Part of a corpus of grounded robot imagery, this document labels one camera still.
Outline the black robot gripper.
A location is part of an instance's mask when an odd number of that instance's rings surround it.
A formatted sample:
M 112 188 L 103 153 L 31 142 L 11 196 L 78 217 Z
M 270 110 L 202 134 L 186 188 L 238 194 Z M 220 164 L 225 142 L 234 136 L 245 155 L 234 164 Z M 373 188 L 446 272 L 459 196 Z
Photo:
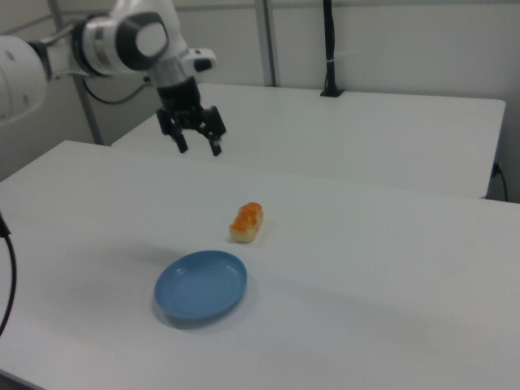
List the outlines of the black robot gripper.
M 221 137 L 225 125 L 216 106 L 204 108 L 194 78 L 180 84 L 157 88 L 162 108 L 157 111 L 162 133 L 171 137 L 183 154 L 189 148 L 183 135 L 185 129 L 194 130 L 208 139 L 212 154 L 222 153 Z

